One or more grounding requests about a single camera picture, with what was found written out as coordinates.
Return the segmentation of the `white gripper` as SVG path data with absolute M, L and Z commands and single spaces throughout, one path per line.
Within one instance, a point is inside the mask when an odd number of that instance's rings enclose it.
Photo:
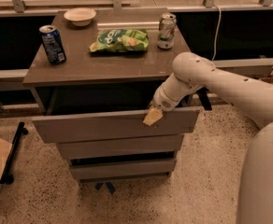
M 185 96 L 201 88 L 202 85 L 191 83 L 189 80 L 180 80 L 171 74 L 155 91 L 152 98 L 153 106 L 143 119 L 143 123 L 151 126 L 163 117 L 163 111 L 173 110 Z

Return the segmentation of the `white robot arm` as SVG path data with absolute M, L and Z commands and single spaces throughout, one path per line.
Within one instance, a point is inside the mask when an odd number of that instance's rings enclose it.
M 182 52 L 173 60 L 172 74 L 153 95 L 143 122 L 151 126 L 201 88 L 217 94 L 260 128 L 243 162 L 236 224 L 273 224 L 273 84 L 223 71 L 206 58 Z

